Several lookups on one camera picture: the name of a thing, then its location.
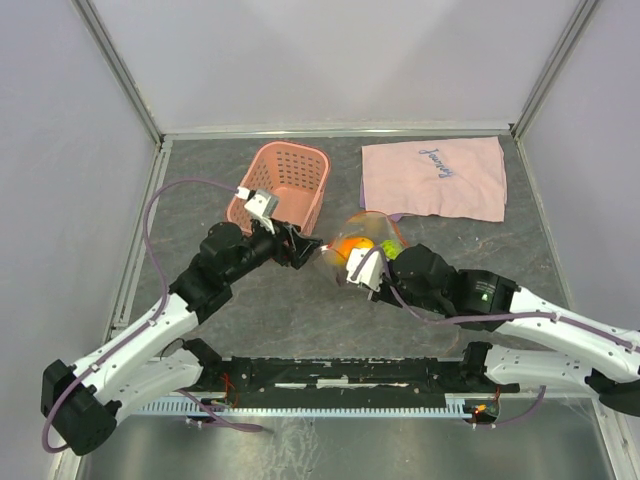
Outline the purple cloth under pink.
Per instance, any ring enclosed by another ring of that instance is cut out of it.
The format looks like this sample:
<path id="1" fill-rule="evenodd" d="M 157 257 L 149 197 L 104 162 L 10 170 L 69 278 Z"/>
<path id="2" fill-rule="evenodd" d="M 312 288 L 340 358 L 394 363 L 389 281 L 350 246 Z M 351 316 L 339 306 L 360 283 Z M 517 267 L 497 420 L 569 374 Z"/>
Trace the purple cloth under pink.
<path id="1" fill-rule="evenodd" d="M 364 188 L 364 182 L 361 182 L 360 184 L 360 191 L 359 191 L 359 206 L 362 210 L 366 210 L 367 209 L 367 203 L 366 203 L 366 196 L 365 196 L 365 188 Z M 394 222 L 398 222 L 399 220 L 401 220 L 403 217 L 406 217 L 405 213 L 394 213 L 394 214 L 388 214 L 388 217 L 394 221 Z"/>

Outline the clear zip top bag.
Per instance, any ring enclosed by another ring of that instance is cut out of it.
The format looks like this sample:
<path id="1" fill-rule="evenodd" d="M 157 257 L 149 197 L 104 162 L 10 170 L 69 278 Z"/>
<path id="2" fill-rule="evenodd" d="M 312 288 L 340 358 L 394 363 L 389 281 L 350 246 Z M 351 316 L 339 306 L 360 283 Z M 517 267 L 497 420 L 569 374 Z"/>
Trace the clear zip top bag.
<path id="1" fill-rule="evenodd" d="M 392 218 L 378 211 L 351 217 L 335 238 L 314 254 L 314 267 L 338 286 L 380 289 L 385 269 L 408 247 Z"/>

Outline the orange toy fruit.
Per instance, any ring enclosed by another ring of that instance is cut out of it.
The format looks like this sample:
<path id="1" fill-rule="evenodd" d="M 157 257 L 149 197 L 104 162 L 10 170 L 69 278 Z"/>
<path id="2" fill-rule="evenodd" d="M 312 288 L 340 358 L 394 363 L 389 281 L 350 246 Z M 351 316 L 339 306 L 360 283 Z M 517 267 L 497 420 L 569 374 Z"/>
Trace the orange toy fruit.
<path id="1" fill-rule="evenodd" d="M 347 261 L 354 249 L 370 249 L 374 247 L 374 242 L 363 236 L 349 236 L 338 239 L 333 249 Z"/>

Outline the aluminium frame rail front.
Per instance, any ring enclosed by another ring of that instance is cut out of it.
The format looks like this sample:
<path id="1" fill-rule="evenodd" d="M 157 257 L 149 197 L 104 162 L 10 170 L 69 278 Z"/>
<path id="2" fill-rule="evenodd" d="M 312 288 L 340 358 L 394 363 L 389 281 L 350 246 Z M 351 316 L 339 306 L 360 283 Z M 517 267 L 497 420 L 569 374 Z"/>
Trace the aluminium frame rail front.
<path id="1" fill-rule="evenodd" d="M 519 360 L 523 360 L 526 357 L 532 356 L 538 352 L 542 352 L 542 351 L 516 351 L 514 349 L 506 349 L 508 353 L 513 354 L 516 356 L 517 359 Z M 151 358 L 152 361 L 154 362 L 163 362 L 165 361 L 169 356 L 164 357 L 164 358 Z M 213 357 L 211 359 L 205 359 L 206 361 L 206 367 L 211 366 L 213 364 L 216 364 L 218 362 L 221 362 L 223 360 L 229 360 L 231 358 L 218 358 L 218 357 Z M 478 356 L 470 356 L 468 358 L 465 359 L 438 359 L 441 361 L 444 360 L 453 360 L 453 361 L 458 361 L 458 360 L 474 360 L 476 362 L 478 362 L 481 366 L 483 366 L 484 364 L 484 353 L 478 355 Z M 535 397 L 535 396 L 541 396 L 543 398 L 551 398 L 551 399 L 557 399 L 557 398 L 589 398 L 594 396 L 594 393 L 589 392 L 585 389 L 580 389 L 576 386 L 570 386 L 570 387 L 564 387 L 562 385 L 557 385 L 557 384 L 553 384 L 549 387 L 546 386 L 539 386 L 539 385 L 534 385 L 530 382 L 525 382 L 524 384 L 519 384 L 520 387 L 520 391 L 517 393 L 500 393 L 497 392 L 491 396 L 486 395 L 486 394 L 447 394 L 445 396 L 445 400 L 448 398 L 461 398 L 461 399 L 489 399 L 492 398 L 494 396 L 497 396 L 499 398 L 503 398 L 503 399 L 511 399 L 511 398 L 517 398 L 517 397 Z"/>

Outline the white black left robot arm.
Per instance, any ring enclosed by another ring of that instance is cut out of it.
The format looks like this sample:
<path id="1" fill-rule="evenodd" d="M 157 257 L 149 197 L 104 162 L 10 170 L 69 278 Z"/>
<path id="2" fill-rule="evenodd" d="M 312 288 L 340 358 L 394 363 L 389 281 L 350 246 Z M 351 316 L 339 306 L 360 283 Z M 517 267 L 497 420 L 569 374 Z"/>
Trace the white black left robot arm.
<path id="1" fill-rule="evenodd" d="M 208 320 L 232 297 L 231 286 L 268 261 L 300 269 L 322 245 L 287 222 L 252 223 L 250 234 L 231 222 L 212 226 L 198 253 L 173 283 L 161 283 L 160 300 L 118 336 L 67 365 L 43 372 L 42 446 L 49 452 L 87 455 L 139 407 L 195 385 L 209 390 L 221 378 L 220 364 L 189 349 L 152 361 L 162 347 Z M 55 430 L 63 439 L 49 442 Z"/>

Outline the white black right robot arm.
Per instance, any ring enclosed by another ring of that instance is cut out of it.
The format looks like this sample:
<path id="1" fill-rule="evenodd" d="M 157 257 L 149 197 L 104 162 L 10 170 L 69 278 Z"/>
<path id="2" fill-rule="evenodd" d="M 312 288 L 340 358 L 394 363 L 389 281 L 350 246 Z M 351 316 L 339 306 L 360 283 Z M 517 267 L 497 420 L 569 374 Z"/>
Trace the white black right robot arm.
<path id="1" fill-rule="evenodd" d="M 381 246 L 361 254 L 349 278 L 373 301 L 429 311 L 443 323 L 513 336 L 544 346 L 519 360 L 491 347 L 458 368 L 467 389 L 530 382 L 576 386 L 619 413 L 639 414 L 639 333 L 560 307 L 516 282 L 487 270 L 457 270 L 422 244 L 388 258 Z"/>

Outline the pink plastic perforated basket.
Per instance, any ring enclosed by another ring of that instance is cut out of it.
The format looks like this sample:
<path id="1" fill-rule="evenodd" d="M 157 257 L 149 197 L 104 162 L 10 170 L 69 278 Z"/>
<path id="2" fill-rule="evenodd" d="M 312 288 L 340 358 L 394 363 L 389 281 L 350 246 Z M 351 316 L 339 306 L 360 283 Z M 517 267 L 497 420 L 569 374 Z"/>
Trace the pink plastic perforated basket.
<path id="1" fill-rule="evenodd" d="M 240 185 L 274 194 L 279 199 L 274 218 L 309 235 L 322 208 L 330 170 L 330 159 L 323 151 L 272 141 L 258 150 Z"/>

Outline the green custard apple toy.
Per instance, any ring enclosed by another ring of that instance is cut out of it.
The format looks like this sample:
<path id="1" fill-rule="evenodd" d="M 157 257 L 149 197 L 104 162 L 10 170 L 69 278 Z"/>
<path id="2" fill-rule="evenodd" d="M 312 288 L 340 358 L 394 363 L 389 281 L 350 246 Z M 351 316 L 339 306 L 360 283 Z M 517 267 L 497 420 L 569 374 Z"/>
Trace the green custard apple toy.
<path id="1" fill-rule="evenodd" d="M 395 260 L 404 250 L 404 245 L 397 240 L 385 240 L 381 243 L 381 247 L 389 260 Z"/>

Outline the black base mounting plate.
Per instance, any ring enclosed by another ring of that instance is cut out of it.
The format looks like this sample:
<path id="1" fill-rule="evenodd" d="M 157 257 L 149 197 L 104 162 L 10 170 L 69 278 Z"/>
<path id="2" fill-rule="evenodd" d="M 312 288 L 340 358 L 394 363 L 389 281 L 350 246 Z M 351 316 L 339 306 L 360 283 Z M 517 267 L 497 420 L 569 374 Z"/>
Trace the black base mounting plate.
<path id="1" fill-rule="evenodd" d="M 233 357 L 204 369 L 186 390 L 229 394 L 239 408 L 440 408 L 447 394 L 517 393 L 474 360 Z"/>

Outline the pink embroidered cloth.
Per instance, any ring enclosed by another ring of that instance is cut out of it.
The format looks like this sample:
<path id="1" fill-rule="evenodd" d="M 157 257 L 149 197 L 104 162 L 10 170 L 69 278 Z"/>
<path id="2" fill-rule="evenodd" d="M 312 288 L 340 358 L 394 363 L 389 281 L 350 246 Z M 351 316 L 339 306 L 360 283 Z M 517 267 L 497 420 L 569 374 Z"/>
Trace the pink embroidered cloth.
<path id="1" fill-rule="evenodd" d="M 389 216 L 505 219 L 504 151 L 496 136 L 366 145 L 361 184 L 364 208 Z"/>

